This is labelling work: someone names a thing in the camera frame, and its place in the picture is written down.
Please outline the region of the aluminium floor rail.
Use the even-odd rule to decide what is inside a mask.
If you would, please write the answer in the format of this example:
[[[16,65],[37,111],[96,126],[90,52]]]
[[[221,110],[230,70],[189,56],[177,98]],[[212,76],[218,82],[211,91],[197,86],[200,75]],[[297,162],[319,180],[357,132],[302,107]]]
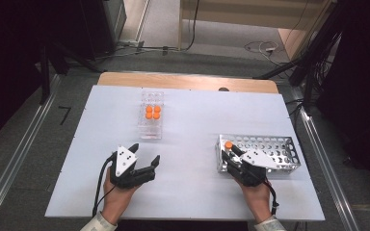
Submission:
[[[50,82],[50,93],[47,98],[38,106],[27,130],[16,147],[12,157],[9,160],[5,170],[0,176],[0,207],[8,194],[10,187],[19,172],[29,149],[33,144],[37,133],[48,114],[53,101],[57,95],[59,85],[62,83],[62,76],[55,74]]]
[[[351,205],[341,187],[333,166],[330,163],[330,159],[320,139],[312,116],[308,115],[304,108],[300,108],[299,115],[304,123],[306,133],[324,174],[334,206],[340,216],[345,231],[360,231],[357,219],[355,218]]]

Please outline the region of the black metal stand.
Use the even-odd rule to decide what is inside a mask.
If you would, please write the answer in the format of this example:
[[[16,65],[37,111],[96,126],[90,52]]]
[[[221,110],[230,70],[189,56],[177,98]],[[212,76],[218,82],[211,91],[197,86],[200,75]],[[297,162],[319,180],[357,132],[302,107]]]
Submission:
[[[49,83],[49,66],[52,65],[58,74],[67,74],[69,71],[69,65],[66,62],[66,57],[73,59],[78,64],[93,72],[103,73],[103,70],[90,64],[87,60],[73,53],[59,42],[44,41],[40,45],[41,105],[47,101],[51,92]]]

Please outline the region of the beige wooden furniture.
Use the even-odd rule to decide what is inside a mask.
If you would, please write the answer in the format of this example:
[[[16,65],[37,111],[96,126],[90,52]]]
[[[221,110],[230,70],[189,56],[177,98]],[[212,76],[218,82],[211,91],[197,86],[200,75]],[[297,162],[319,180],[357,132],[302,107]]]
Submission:
[[[196,15],[201,21],[278,28],[288,57],[296,59],[336,6],[337,0],[180,0],[177,47],[183,20]]]

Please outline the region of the clear plastic tube rack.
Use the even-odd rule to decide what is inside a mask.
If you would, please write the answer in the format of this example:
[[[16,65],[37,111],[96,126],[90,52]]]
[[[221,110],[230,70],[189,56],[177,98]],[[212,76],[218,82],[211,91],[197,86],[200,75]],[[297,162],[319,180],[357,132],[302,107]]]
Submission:
[[[141,139],[162,138],[164,96],[162,91],[142,92],[138,129]]]

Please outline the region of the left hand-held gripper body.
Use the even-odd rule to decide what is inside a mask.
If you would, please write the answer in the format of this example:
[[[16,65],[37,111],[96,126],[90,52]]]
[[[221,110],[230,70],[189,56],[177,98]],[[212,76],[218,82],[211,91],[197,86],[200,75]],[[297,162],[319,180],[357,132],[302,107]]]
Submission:
[[[136,186],[134,180],[135,165],[138,157],[128,148],[120,145],[112,155],[110,181],[120,189],[131,189]]]

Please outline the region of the person's dark clothing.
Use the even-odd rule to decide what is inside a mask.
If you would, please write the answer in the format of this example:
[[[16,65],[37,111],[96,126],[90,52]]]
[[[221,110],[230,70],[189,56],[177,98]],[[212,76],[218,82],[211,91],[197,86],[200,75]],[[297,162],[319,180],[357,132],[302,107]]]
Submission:
[[[246,221],[122,220],[115,231],[249,231]]]

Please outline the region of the perforated metal tube rack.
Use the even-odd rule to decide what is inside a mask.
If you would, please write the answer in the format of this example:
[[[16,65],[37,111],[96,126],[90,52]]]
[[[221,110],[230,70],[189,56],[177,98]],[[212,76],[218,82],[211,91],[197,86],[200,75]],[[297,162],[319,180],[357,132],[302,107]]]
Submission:
[[[244,152],[250,149],[263,151],[277,164],[277,169],[268,169],[268,172],[290,174],[301,166],[298,151],[291,137],[220,134],[216,144],[218,172],[227,171],[222,164],[222,151],[231,150],[225,149],[226,141],[231,141]]]

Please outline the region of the dark curtain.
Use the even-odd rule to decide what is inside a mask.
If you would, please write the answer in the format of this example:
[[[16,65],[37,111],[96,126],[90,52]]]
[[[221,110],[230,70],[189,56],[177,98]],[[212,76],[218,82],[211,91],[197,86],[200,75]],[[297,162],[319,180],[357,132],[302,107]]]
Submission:
[[[36,67],[45,55],[68,72],[57,48],[67,12],[77,0],[0,0],[0,130],[43,83]]]
[[[344,150],[370,170],[370,0],[347,0],[335,58],[317,107],[346,137]]]

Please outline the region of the black cabinet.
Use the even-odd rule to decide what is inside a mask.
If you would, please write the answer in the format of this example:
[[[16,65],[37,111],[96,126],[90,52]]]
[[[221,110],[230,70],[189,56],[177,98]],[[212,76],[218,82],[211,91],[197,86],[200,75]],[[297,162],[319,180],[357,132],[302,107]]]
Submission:
[[[123,0],[80,0],[92,58],[113,53],[126,21]]]

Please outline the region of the person's right hand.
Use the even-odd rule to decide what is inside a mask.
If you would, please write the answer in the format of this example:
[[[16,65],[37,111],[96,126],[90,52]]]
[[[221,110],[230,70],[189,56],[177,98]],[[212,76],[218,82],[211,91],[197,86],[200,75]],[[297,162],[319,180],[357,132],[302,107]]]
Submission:
[[[272,216],[270,209],[270,190],[264,184],[255,187],[247,187],[237,181],[241,188],[247,206],[257,223],[261,223]]]

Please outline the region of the person's left hand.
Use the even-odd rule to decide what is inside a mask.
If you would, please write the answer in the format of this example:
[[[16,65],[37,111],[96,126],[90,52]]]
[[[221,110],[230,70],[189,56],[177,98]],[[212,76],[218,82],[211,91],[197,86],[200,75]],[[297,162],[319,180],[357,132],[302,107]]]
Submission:
[[[117,188],[110,181],[110,169],[107,168],[103,190],[107,193],[101,215],[111,224],[117,225],[120,217],[129,206],[131,198],[139,186],[132,189]]]

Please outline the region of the white table board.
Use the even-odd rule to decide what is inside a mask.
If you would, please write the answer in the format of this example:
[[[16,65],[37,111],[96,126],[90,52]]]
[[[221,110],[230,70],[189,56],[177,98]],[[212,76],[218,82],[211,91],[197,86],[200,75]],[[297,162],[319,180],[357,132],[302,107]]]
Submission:
[[[140,88],[92,88],[46,216],[90,216],[103,163],[118,146],[137,144],[138,167],[154,158],[160,165],[155,179],[136,191],[126,218],[251,218],[237,183],[228,173],[217,171],[215,144],[221,134],[294,137],[282,96],[165,90],[162,137],[143,140],[138,129],[142,93]]]

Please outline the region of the wooden table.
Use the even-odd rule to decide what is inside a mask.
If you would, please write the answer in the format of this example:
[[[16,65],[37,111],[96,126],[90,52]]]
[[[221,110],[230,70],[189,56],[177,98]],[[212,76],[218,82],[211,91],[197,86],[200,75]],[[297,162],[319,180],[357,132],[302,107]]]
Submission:
[[[193,74],[104,72],[98,82],[100,86],[123,86],[138,88],[219,90],[234,92],[278,93],[271,80],[238,79]]]

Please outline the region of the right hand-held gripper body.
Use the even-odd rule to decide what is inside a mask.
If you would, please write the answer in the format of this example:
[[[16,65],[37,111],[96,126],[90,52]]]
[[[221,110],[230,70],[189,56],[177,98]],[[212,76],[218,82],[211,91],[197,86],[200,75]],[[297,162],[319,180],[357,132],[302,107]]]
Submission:
[[[233,153],[233,166],[227,167],[236,180],[247,187],[255,187],[267,179],[268,169],[277,169],[276,162],[261,150],[248,150],[241,157]]]

